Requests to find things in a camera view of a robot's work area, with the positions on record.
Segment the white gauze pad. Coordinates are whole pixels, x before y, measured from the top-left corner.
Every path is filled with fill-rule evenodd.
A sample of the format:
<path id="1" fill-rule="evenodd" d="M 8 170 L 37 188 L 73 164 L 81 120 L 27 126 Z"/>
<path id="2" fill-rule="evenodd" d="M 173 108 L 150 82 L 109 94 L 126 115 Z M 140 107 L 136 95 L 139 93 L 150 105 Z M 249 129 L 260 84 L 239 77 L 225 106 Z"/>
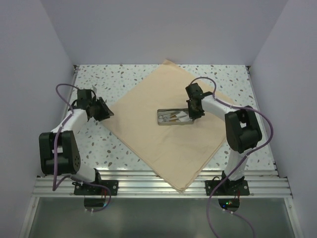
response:
<path id="1" fill-rule="evenodd" d="M 186 122 L 190 119 L 188 114 L 184 111 L 181 111 L 180 113 L 178 113 L 176 117 L 180 122 Z"/>

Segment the metal tray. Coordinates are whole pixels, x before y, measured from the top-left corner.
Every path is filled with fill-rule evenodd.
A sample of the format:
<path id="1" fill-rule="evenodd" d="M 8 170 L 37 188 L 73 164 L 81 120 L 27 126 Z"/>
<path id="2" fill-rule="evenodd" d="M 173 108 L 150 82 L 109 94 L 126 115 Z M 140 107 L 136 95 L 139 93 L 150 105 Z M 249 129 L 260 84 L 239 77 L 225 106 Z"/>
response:
<path id="1" fill-rule="evenodd" d="M 186 112 L 188 115 L 188 109 L 187 108 L 179 108 L 179 109 L 158 109 L 157 110 L 157 122 L 158 122 L 158 115 L 161 113 L 161 112 L 168 112 L 168 111 L 176 111 L 176 112 L 181 112 L 181 111 L 184 111 Z M 188 124 L 193 124 L 194 123 L 194 120 L 193 119 L 189 119 L 188 121 L 186 122 L 158 122 L 158 125 L 188 125 Z"/>

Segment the beige cloth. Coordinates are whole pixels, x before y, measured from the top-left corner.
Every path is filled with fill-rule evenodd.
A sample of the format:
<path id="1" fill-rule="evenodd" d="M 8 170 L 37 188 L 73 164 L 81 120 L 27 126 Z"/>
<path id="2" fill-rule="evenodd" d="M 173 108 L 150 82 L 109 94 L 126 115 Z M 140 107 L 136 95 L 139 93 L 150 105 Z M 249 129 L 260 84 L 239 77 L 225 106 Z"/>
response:
<path id="1" fill-rule="evenodd" d="M 194 76 L 165 60 L 120 98 L 104 126 L 176 191 L 184 192 L 226 141 L 225 124 L 206 114 L 193 124 L 159 125 L 159 109 L 187 107 Z"/>

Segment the steel scissors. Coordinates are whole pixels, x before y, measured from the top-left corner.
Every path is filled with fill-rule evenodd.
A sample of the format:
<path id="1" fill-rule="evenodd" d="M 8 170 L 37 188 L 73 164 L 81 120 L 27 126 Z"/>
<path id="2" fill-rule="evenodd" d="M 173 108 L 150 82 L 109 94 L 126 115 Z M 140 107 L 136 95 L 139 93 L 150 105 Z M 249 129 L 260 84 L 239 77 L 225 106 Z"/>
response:
<path id="1" fill-rule="evenodd" d="M 163 119 L 161 119 L 161 118 L 158 117 L 158 122 L 162 122 L 162 123 L 169 122 L 169 120 L 171 120 L 171 119 L 175 119 L 175 118 L 171 117 L 171 118 L 163 118 Z"/>

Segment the steel forceps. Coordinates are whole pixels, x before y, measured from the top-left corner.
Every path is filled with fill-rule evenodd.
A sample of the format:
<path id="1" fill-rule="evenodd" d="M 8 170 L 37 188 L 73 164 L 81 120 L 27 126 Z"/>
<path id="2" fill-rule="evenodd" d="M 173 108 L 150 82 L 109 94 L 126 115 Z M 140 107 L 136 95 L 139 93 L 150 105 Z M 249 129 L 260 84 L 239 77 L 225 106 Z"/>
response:
<path id="1" fill-rule="evenodd" d="M 170 118 L 170 114 L 176 112 L 176 111 L 168 111 L 168 112 L 161 112 L 158 117 L 163 119 L 163 118 Z"/>

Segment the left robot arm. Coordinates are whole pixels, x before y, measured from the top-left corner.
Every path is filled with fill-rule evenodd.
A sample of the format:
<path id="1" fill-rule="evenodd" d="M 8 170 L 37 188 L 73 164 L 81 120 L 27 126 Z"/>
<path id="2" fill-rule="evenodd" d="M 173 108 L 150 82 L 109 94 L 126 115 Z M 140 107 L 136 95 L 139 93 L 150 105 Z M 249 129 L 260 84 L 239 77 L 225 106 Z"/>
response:
<path id="1" fill-rule="evenodd" d="M 102 191 L 103 182 L 96 169 L 81 164 L 75 134 L 90 120 L 103 121 L 114 113 L 93 89 L 77 89 L 77 99 L 69 107 L 61 123 L 49 132 L 39 135 L 41 170 L 53 176 L 53 190 L 67 178 L 86 182 L 85 188 L 96 195 Z"/>

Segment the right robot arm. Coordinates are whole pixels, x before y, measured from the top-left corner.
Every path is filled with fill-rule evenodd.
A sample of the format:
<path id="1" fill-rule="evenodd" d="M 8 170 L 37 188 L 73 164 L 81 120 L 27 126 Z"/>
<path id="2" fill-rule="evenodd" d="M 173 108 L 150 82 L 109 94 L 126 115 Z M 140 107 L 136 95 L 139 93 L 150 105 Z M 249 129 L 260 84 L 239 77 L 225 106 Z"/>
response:
<path id="1" fill-rule="evenodd" d="M 252 107 L 239 108 L 222 102 L 214 92 L 203 92 L 198 83 L 191 83 L 186 88 L 189 118 L 196 120 L 213 114 L 225 123 L 226 140 L 231 149 L 228 164 L 222 171 L 220 180 L 207 183 L 211 191 L 207 195 L 249 195 L 245 180 L 245 167 L 248 154 L 262 140 L 262 132 Z"/>

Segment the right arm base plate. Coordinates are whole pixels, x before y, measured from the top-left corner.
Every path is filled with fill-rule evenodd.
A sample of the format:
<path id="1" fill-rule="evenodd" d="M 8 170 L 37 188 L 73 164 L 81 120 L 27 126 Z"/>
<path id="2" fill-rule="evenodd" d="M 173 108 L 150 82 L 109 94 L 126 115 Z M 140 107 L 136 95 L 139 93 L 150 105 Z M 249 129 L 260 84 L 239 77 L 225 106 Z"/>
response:
<path id="1" fill-rule="evenodd" d="M 242 176 L 238 180 L 227 179 L 224 183 L 218 186 L 225 179 L 225 175 L 222 174 L 221 179 L 214 177 L 212 180 L 205 180 L 206 195 L 210 196 L 249 196 L 249 185 Z"/>

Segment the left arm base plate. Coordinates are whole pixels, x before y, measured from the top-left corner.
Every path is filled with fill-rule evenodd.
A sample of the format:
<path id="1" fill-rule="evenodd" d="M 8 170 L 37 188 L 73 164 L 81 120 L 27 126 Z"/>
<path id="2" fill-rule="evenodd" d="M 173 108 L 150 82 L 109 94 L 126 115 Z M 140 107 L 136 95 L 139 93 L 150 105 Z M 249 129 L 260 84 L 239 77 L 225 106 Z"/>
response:
<path id="1" fill-rule="evenodd" d="M 118 180 L 101 180 L 99 184 L 93 183 L 88 185 L 87 183 L 73 181 L 74 195 L 83 196 L 97 196 L 97 195 L 111 195 L 117 196 L 119 181 Z"/>

